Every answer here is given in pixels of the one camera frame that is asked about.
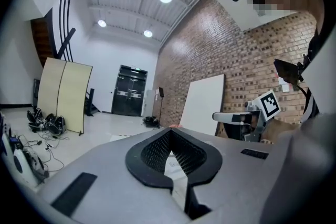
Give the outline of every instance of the black door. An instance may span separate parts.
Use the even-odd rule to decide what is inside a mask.
[[[112,113],[141,116],[147,72],[121,66],[115,86]]]

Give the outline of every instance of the brick wall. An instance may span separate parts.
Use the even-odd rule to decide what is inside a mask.
[[[299,123],[305,97],[291,89],[282,93],[275,58],[303,61],[316,28],[307,13],[296,13],[250,31],[239,27],[216,0],[201,0],[173,31],[159,53],[154,89],[163,87],[161,125],[178,124],[189,84],[226,75],[223,111],[243,111],[244,103],[273,89],[281,106],[279,120]],[[159,116],[160,99],[154,115]],[[223,134],[221,124],[219,134]]]

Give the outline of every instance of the speaker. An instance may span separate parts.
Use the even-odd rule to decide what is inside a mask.
[[[161,87],[159,87],[159,95],[160,97],[164,97],[163,89]]]

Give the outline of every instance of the floor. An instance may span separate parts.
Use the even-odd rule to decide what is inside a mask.
[[[29,144],[33,145],[33,150],[43,162],[50,160],[46,162],[49,171],[54,171],[50,172],[50,177],[62,169],[63,164],[64,166],[70,164],[100,144],[123,139],[153,129],[144,126],[141,117],[95,113],[93,117],[85,115],[84,133],[81,136],[78,136],[78,133],[67,131],[61,136],[61,138],[65,138],[63,140],[51,138],[52,140],[45,141],[41,137],[49,137],[46,132],[33,133],[28,127],[27,110],[27,108],[3,109],[2,113],[5,115],[6,121],[11,124],[13,134],[17,136],[21,135],[20,140],[24,145],[28,141],[42,141],[40,145],[33,145],[36,142],[29,142]],[[46,143],[54,147],[51,148],[51,151],[54,157],[62,163],[54,158],[50,158],[51,154],[46,150]],[[13,175],[14,173],[13,177],[17,181],[25,184],[15,168],[11,171],[11,174]],[[173,179],[174,189],[172,196],[181,209],[184,209],[187,177],[172,153],[166,162],[165,175]],[[37,187],[30,187],[34,191],[38,191],[42,185],[43,184]]]

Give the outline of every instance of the whiteboard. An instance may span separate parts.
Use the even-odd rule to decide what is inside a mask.
[[[37,107],[45,118],[49,114],[57,115],[58,90],[66,61],[47,58],[38,89]]]
[[[67,130],[84,132],[84,103],[92,66],[67,62],[59,87],[57,116],[63,116]]]
[[[189,130],[215,135],[218,122],[214,112],[221,112],[224,99],[224,75],[190,83],[180,125]]]

